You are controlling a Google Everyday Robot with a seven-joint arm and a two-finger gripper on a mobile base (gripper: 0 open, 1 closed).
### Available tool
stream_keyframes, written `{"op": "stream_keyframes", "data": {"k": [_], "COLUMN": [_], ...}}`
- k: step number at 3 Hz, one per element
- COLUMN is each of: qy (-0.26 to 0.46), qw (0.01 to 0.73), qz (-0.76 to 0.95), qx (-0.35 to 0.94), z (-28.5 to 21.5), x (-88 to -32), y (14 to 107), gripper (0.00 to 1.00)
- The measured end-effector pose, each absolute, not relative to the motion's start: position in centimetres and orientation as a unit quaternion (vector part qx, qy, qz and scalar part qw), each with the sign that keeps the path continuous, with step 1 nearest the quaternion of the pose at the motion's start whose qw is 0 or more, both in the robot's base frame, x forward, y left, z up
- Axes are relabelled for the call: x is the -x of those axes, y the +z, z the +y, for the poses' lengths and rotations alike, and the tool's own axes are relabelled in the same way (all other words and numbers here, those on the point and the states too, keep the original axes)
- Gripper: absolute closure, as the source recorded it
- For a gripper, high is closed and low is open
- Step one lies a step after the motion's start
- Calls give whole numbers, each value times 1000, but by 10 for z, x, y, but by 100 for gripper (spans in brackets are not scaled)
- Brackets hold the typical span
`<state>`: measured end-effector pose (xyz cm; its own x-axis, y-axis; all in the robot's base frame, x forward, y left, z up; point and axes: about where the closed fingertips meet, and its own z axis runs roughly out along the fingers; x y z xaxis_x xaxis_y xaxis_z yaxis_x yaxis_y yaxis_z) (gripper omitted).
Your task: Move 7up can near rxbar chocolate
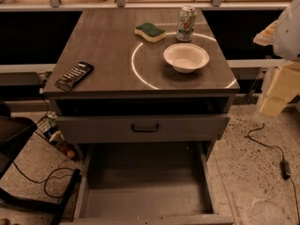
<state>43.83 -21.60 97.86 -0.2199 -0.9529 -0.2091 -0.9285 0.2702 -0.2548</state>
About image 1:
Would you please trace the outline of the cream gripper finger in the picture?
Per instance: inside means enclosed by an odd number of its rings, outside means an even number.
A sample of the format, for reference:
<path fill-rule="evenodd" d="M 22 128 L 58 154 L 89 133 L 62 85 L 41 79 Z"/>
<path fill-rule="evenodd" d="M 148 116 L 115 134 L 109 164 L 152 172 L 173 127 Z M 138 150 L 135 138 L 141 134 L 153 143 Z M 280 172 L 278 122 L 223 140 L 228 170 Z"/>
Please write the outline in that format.
<path fill-rule="evenodd" d="M 259 113 L 278 116 L 296 96 L 300 95 L 300 62 L 290 62 L 279 67 L 262 100 Z"/>

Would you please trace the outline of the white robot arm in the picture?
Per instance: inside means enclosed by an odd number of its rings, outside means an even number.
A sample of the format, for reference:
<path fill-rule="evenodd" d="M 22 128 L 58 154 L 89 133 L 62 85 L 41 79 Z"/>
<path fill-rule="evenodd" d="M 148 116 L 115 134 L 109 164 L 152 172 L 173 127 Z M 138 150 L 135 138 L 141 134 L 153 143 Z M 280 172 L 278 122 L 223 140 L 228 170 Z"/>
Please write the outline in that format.
<path fill-rule="evenodd" d="M 262 46 L 272 45 L 274 54 L 285 60 L 278 68 L 266 72 L 259 98 L 258 112 L 276 117 L 300 95 L 300 0 L 292 0 L 253 41 Z"/>

